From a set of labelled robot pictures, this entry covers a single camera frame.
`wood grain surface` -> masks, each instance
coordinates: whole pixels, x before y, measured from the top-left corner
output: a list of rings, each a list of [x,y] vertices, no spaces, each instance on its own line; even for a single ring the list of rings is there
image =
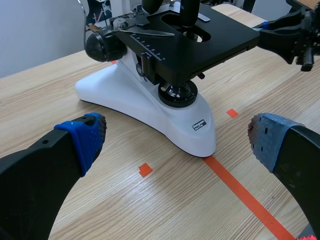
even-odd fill
[[[320,2],[320,0],[298,0],[298,2],[306,5],[311,9],[315,9],[315,6]]]
[[[216,10],[253,27],[263,22],[231,5]],[[55,124],[88,112],[106,117],[99,158],[63,203],[50,240],[272,240],[275,237],[199,158],[119,112],[79,101],[75,83],[100,70],[79,52],[0,79],[0,157],[29,147]],[[195,79],[215,118],[215,158],[295,237],[307,220],[290,193],[253,156],[251,118],[282,115],[320,132],[320,64],[300,72],[254,48]],[[231,118],[226,111],[235,109]],[[145,178],[139,166],[153,172]]]

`focus knob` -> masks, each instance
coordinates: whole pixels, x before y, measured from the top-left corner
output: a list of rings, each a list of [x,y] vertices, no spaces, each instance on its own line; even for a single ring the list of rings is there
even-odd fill
[[[127,53],[127,46],[108,29],[94,32],[85,43],[86,54],[98,62],[121,59]]]

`orange tape marker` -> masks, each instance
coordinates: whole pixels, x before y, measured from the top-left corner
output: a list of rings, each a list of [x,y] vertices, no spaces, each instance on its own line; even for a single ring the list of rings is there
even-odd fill
[[[232,117],[233,119],[239,115],[233,108],[231,108],[226,113],[229,114],[229,116]]]
[[[142,166],[140,166],[139,167],[139,169],[140,169],[140,174],[141,174],[141,176],[144,178],[144,177],[146,177],[147,175],[149,175],[150,173],[152,173],[152,168],[151,167],[149,167],[149,165],[148,164],[143,164]]]
[[[282,226],[213,156],[205,157],[203,158],[203,161],[278,240],[295,240],[284,226]]]

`microscope stage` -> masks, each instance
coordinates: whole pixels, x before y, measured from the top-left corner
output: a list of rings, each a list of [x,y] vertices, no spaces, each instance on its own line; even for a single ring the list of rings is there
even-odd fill
[[[199,12],[209,22],[197,20],[192,32],[202,42],[185,36],[180,17],[173,11],[148,16],[149,24],[140,26],[175,34],[173,37],[146,36],[118,31],[116,36],[138,57],[146,53],[153,58],[154,71],[172,85],[178,85],[224,61],[254,48],[259,32],[203,4]]]

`brand label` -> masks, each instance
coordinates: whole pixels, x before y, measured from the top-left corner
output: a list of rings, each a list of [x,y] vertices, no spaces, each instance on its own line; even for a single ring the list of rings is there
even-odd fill
[[[197,131],[205,125],[207,125],[207,123],[205,120],[202,119],[201,121],[198,121],[196,124],[192,125],[192,128],[193,130]]]

